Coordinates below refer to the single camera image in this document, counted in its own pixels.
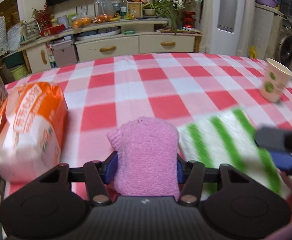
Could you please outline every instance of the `white door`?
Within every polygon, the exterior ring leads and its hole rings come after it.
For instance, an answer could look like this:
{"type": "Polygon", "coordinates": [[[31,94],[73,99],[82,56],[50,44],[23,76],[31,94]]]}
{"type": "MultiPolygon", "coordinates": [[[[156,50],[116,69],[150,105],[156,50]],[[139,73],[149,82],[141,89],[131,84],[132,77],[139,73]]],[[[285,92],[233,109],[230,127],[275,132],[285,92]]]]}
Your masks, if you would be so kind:
{"type": "Polygon", "coordinates": [[[245,0],[213,0],[213,30],[210,53],[236,55],[245,0]]]}

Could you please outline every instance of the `table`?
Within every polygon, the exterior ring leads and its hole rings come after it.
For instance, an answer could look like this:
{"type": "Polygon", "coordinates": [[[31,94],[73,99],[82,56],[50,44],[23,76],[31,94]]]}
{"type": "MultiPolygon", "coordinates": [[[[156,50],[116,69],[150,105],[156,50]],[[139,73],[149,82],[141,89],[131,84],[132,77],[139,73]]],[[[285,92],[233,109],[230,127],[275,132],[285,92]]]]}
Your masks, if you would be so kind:
{"type": "MultiPolygon", "coordinates": [[[[282,101],[259,93],[266,62],[201,53],[111,57],[52,69],[7,85],[54,82],[69,108],[61,162],[70,167],[104,160],[111,152],[106,133],[140,116],[180,126],[240,105],[255,126],[292,129],[292,83],[282,101]]],[[[10,193],[20,185],[11,185],[10,193]]],[[[86,198],[83,183],[73,191],[86,198]]],[[[292,208],[292,197],[288,200],[292,208]]]]}

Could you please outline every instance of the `pink sock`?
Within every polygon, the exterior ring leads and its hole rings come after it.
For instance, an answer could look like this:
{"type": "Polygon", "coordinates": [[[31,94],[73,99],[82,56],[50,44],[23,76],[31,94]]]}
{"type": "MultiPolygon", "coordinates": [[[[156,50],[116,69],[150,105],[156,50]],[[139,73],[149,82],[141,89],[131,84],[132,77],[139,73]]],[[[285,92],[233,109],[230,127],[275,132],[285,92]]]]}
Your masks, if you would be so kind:
{"type": "Polygon", "coordinates": [[[115,190],[128,196],[174,196],[177,200],[177,145],[172,124],[140,117],[107,133],[118,152],[115,190]]]}

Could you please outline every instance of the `green and white striped towel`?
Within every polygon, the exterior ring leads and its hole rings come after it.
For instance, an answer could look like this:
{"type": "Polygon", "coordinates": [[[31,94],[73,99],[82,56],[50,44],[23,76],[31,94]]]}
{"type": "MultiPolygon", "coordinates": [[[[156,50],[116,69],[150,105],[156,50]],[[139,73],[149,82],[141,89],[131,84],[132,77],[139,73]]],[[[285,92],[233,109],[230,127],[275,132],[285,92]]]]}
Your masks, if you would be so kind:
{"type": "MultiPolygon", "coordinates": [[[[255,129],[241,109],[203,118],[178,130],[179,145],[187,161],[200,161],[207,168],[228,163],[281,197],[290,194],[269,152],[256,146],[255,129]]],[[[214,191],[216,185],[207,183],[201,199],[206,199],[214,191]]]]}

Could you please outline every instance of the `tv cabinet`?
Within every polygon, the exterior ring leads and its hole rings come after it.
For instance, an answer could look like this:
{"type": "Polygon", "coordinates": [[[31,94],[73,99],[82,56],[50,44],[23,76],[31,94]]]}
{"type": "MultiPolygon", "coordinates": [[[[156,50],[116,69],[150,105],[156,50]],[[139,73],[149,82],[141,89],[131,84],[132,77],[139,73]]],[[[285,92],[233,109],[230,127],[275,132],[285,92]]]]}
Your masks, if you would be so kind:
{"type": "Polygon", "coordinates": [[[159,33],[154,32],[154,25],[167,25],[168,19],[120,20],[103,24],[91,24],[84,28],[68,29],[57,35],[42,37],[18,48],[25,51],[32,73],[50,69],[46,42],[82,32],[120,26],[121,30],[134,30],[135,34],[99,36],[89,40],[76,41],[79,62],[86,62],[106,57],[136,55],[160,52],[199,52],[201,34],[159,33]]]}

